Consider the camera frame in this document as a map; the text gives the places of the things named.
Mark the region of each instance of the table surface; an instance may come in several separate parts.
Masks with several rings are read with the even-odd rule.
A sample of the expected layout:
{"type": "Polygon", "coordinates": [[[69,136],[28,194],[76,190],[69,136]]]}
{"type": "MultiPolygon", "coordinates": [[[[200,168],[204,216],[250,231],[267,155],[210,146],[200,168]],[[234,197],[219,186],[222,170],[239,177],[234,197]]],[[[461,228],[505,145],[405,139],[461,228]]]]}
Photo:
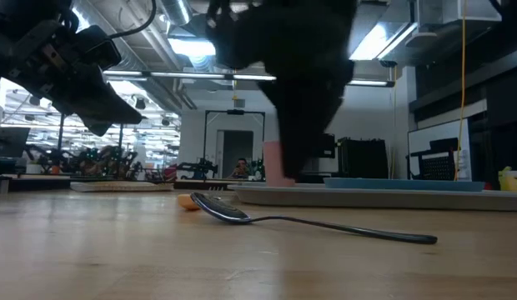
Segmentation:
{"type": "Polygon", "coordinates": [[[0,196],[0,299],[517,299],[517,212],[235,206],[434,246],[184,212],[177,193],[0,196]]]}

